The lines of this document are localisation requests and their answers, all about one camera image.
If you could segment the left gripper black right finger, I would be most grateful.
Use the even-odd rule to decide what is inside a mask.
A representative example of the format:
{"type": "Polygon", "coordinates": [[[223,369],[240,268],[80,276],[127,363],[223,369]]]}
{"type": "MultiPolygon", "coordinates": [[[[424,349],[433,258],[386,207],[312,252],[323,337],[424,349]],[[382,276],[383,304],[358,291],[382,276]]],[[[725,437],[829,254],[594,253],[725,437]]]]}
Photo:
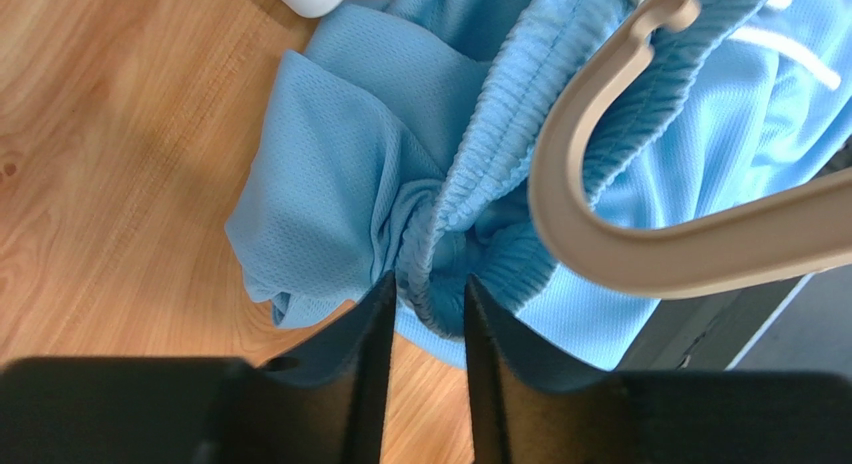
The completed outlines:
{"type": "Polygon", "coordinates": [[[821,372],[603,371],[471,277],[464,332],[478,463],[847,463],[851,383],[821,372]]]}

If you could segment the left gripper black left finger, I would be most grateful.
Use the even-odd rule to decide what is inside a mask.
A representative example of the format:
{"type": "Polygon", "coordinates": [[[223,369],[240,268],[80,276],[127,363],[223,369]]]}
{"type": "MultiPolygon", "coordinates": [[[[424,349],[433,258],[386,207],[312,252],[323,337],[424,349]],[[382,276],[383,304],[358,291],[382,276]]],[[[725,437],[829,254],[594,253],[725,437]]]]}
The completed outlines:
{"type": "Polygon", "coordinates": [[[376,463],[395,311],[387,274],[260,366],[235,357],[16,360],[1,371],[1,459],[376,463]]]}

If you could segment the light blue shorts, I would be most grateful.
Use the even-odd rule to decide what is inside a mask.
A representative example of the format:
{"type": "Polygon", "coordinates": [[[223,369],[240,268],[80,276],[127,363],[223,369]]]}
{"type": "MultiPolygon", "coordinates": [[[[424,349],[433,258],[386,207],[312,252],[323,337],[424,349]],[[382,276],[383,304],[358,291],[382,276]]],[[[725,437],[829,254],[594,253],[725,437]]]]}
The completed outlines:
{"type": "Polygon", "coordinates": [[[556,263],[527,205],[530,158],[571,77],[630,0],[348,0],[284,54],[226,233],[246,291],[307,327],[394,272],[397,331],[465,363],[477,275],[568,353],[613,369],[657,301],[556,263]]]}

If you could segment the beige plastic hanger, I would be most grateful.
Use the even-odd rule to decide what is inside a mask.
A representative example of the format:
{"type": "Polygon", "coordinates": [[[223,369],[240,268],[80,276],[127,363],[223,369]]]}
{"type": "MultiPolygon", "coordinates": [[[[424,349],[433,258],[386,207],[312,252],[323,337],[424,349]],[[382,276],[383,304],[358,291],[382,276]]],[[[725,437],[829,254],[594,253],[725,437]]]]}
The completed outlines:
{"type": "Polygon", "coordinates": [[[536,145],[529,203],[565,267],[684,298],[847,265],[851,0],[630,0],[536,145]]]}

